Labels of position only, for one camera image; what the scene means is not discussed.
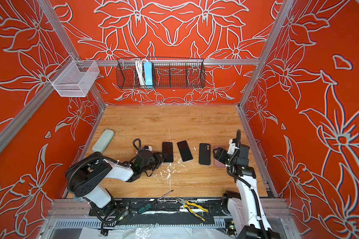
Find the pink phone case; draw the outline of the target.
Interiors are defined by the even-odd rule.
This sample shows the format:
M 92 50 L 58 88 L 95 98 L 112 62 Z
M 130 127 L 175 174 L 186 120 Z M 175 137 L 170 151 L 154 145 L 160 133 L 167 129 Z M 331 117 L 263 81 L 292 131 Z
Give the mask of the pink phone case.
M 214 166 L 218 168 L 225 168 L 226 160 L 228 158 L 227 151 L 222 146 L 215 146 L 213 149 Z

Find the black phone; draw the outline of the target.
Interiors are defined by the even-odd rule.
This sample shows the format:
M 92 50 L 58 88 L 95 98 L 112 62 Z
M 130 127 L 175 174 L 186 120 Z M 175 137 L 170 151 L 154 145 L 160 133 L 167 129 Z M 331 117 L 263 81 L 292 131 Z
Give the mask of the black phone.
M 193 156 L 191 154 L 191 151 L 189 149 L 188 143 L 186 140 L 180 141 L 177 143 L 180 156 L 183 162 L 187 162 L 190 160 L 193 160 Z
M 172 142 L 163 142 L 162 143 L 162 154 L 163 154 L 164 162 L 173 163 L 174 152 L 173 152 L 173 143 Z

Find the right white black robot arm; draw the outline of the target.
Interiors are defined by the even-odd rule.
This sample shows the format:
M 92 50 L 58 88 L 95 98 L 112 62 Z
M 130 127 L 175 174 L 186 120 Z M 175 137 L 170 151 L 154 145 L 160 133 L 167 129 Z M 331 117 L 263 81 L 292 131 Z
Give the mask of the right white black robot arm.
M 213 150 L 214 159 L 224 164 L 226 172 L 234 179 L 239 195 L 225 193 L 222 203 L 232 216 L 238 239 L 279 239 L 273 231 L 258 196 L 256 173 L 249 166 L 250 147 L 241 143 L 241 131 L 229 141 L 229 148 Z

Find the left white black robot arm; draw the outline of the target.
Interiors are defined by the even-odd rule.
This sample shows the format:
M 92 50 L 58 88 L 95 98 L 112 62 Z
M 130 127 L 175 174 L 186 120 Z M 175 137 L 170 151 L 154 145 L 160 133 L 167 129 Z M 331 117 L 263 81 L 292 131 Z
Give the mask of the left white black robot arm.
M 100 186 L 103 179 L 131 183 L 143 174 L 150 177 L 166 159 L 166 154 L 142 146 L 139 138 L 133 141 L 133 146 L 137 153 L 129 161 L 120 162 L 95 152 L 71 166 L 65 173 L 68 192 L 103 209 L 112 201 L 112 195 Z

